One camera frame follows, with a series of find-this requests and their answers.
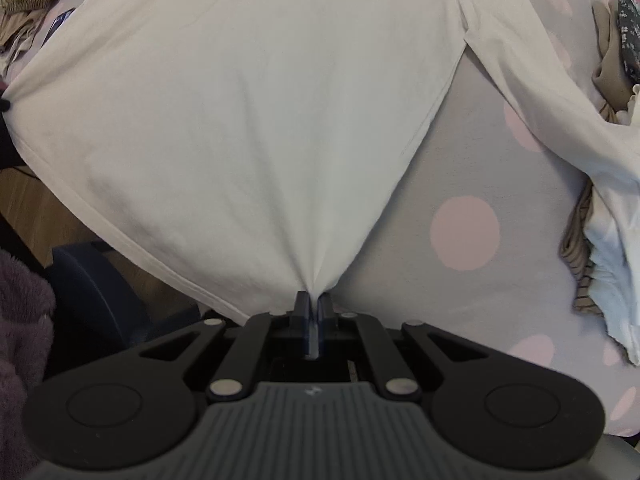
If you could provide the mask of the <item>cream white t-shirt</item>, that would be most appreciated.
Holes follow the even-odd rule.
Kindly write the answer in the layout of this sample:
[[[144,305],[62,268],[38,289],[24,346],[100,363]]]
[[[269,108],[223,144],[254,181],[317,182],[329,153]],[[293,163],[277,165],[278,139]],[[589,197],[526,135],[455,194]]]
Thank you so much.
[[[237,321],[354,261],[471,50],[592,180],[639,288],[639,133],[529,0],[86,0],[6,93],[29,167],[137,266]]]

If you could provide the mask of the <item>grey pink-dotted bed sheet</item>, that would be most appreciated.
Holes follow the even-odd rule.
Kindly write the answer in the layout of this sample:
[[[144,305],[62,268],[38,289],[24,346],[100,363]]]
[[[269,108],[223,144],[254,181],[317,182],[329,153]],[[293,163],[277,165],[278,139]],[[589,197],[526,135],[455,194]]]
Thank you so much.
[[[85,1],[64,0],[62,26]],[[529,1],[594,106],[579,65],[597,55],[589,1]],[[8,85],[57,31],[44,33]],[[537,139],[465,50],[407,171],[326,292],[388,326],[422,320],[573,376],[600,396],[610,434],[635,434],[639,364],[608,336],[588,294],[591,185]]]

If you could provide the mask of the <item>dark blue chair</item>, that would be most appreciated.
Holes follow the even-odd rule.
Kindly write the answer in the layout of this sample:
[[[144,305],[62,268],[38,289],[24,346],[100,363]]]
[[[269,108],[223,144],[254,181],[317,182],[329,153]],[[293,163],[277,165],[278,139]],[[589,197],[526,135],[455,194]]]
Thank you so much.
[[[55,247],[48,267],[55,292],[51,353],[78,367],[181,330],[201,319],[197,306],[154,322],[98,243]]]

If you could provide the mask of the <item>purple fuzzy sleeve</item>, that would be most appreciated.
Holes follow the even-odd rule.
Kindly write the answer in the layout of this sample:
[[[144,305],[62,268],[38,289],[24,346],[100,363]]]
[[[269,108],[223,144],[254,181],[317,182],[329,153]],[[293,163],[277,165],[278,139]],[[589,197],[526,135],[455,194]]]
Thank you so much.
[[[55,298],[47,281],[1,253],[1,477],[21,479],[38,463],[22,411],[43,378],[53,340]]]

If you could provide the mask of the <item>white crumpled garment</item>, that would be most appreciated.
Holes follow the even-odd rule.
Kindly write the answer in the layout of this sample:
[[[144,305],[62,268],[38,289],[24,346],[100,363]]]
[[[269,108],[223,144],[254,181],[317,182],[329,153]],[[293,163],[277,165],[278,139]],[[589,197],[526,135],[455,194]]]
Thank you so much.
[[[584,227],[591,245],[588,294],[604,316],[608,336],[639,364],[639,187],[623,193],[591,185]]]

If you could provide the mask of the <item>beige olive folded garment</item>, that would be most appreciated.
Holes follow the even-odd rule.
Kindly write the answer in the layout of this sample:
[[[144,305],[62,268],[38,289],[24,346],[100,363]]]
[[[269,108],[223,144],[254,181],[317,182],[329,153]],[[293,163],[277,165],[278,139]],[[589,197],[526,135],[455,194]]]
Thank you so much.
[[[623,66],[618,1],[596,1],[592,5],[592,14],[597,29],[600,62],[591,79],[603,99],[600,115],[608,122],[617,124],[622,120],[628,125],[628,113],[634,108],[639,87],[631,83]]]

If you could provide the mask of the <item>dark floral folded garment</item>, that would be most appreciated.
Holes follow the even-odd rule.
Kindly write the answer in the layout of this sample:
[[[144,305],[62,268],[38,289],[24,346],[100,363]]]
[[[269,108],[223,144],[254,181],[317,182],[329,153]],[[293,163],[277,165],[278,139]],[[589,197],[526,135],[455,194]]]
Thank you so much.
[[[634,0],[617,0],[620,55],[631,84],[640,82],[640,15]]]

